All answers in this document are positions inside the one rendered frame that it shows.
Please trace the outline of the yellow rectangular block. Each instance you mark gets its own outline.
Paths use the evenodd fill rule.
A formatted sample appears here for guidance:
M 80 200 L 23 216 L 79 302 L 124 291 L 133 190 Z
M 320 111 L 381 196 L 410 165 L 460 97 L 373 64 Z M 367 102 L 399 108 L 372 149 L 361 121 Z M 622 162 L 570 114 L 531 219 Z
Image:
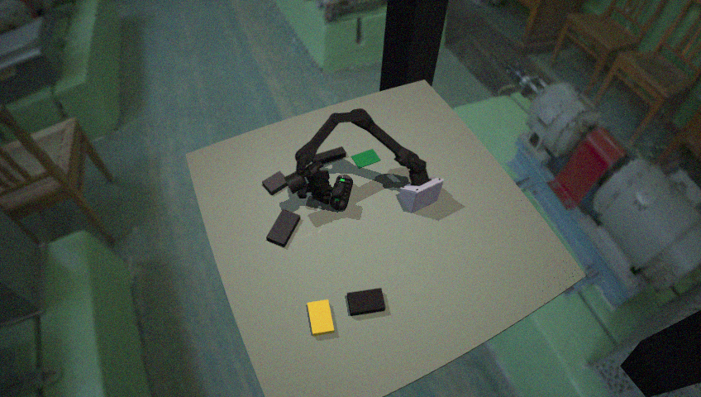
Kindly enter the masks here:
M 334 333 L 328 300 L 310 302 L 308 303 L 308 310 L 314 337 Z

